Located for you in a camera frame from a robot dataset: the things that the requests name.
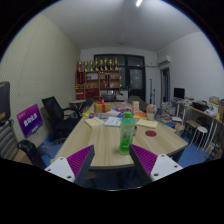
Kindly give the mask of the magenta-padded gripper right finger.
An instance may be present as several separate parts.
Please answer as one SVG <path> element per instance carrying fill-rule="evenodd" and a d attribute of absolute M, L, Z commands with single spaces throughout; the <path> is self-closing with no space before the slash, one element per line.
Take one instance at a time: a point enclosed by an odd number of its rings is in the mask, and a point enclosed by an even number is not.
<path fill-rule="evenodd" d="M 129 145 L 129 154 L 144 185 L 164 178 L 182 169 L 166 154 L 156 155 L 137 145 Z"/>

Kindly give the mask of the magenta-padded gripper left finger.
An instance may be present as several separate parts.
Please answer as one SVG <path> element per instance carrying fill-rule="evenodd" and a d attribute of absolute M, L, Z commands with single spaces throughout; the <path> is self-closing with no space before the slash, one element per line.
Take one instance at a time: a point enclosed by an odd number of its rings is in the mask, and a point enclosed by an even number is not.
<path fill-rule="evenodd" d="M 94 146 L 90 145 L 67 158 L 59 157 L 46 171 L 82 186 L 94 156 Z"/>

